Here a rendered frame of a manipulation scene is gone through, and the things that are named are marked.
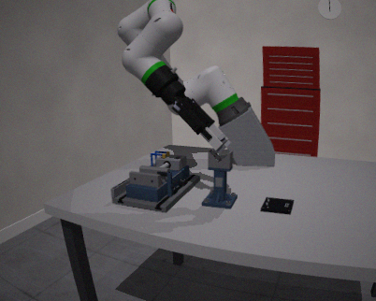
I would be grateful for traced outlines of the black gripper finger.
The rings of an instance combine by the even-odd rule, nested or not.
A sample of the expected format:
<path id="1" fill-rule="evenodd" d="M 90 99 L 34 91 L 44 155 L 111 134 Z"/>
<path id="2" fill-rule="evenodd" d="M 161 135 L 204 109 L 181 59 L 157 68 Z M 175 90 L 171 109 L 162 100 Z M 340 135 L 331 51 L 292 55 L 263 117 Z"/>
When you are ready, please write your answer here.
<path id="1" fill-rule="evenodd" d="M 198 118 L 208 127 L 213 134 L 217 137 L 221 136 L 223 133 L 222 131 L 214 124 L 214 120 L 197 104 L 197 102 L 192 98 L 186 98 L 189 103 L 194 107 L 193 111 L 198 116 Z M 201 111 L 205 114 L 203 114 Z"/>
<path id="2" fill-rule="evenodd" d="M 172 109 L 177 112 L 183 120 L 195 131 L 197 135 L 202 135 L 209 144 L 217 150 L 223 143 L 212 133 L 212 131 L 204 125 L 204 123 L 196 116 L 193 112 L 192 106 L 189 104 L 189 101 L 184 97 L 183 102 L 187 105 L 186 109 L 179 102 L 175 102 L 175 105 Z M 199 123 L 200 122 L 200 123 Z M 201 125 L 202 124 L 202 125 Z"/>

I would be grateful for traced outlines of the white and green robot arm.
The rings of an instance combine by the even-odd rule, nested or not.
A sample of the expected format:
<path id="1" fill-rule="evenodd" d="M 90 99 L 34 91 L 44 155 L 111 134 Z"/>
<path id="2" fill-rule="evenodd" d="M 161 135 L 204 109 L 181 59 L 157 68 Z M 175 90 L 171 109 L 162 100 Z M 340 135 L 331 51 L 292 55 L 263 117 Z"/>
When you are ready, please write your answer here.
<path id="1" fill-rule="evenodd" d="M 123 66 L 155 97 L 161 97 L 169 84 L 179 81 L 186 89 L 185 96 L 193 98 L 199 106 L 210 104 L 220 126 L 225 125 L 246 112 L 251 104 L 243 97 L 238 98 L 218 65 L 206 68 L 186 81 L 181 80 L 176 73 L 178 68 L 173 69 L 163 56 L 183 31 L 174 6 L 173 0 L 149 0 L 120 21 L 118 35 L 127 45 L 122 56 Z"/>

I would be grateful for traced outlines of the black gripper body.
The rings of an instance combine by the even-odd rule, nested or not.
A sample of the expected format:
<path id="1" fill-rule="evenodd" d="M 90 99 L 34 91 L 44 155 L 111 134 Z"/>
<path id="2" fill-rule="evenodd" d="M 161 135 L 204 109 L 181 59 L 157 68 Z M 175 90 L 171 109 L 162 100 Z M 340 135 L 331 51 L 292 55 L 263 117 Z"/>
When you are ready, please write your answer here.
<path id="1" fill-rule="evenodd" d="M 161 98 L 167 105 L 172 105 L 172 103 L 175 105 L 177 101 L 188 109 L 187 105 L 182 100 L 184 97 L 187 98 L 187 96 L 184 95 L 185 90 L 185 87 L 176 80 L 163 90 Z"/>

